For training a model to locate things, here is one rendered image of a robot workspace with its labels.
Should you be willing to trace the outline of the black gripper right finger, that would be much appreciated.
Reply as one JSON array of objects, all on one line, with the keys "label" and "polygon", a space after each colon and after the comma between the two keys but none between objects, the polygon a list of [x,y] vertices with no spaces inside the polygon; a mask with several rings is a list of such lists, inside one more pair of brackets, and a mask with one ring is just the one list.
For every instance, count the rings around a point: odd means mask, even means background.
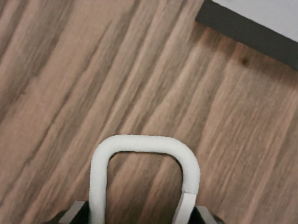
[{"label": "black gripper right finger", "polygon": [[190,224],[225,224],[225,222],[221,218],[211,215],[205,206],[194,206]]}]

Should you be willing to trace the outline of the grey tray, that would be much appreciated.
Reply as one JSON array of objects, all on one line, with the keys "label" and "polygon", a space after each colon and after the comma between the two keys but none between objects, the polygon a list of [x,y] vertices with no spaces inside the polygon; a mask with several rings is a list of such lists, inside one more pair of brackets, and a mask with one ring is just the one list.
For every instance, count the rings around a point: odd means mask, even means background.
[{"label": "grey tray", "polygon": [[204,0],[196,18],[298,70],[298,0]]}]

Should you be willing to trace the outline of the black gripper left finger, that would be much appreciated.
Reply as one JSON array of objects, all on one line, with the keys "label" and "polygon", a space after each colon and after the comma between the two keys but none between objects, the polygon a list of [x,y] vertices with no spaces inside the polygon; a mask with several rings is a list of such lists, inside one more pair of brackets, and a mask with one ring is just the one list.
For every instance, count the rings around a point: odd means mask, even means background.
[{"label": "black gripper left finger", "polygon": [[40,224],[88,224],[88,209],[89,201],[76,201],[69,210],[58,212],[51,221]]}]

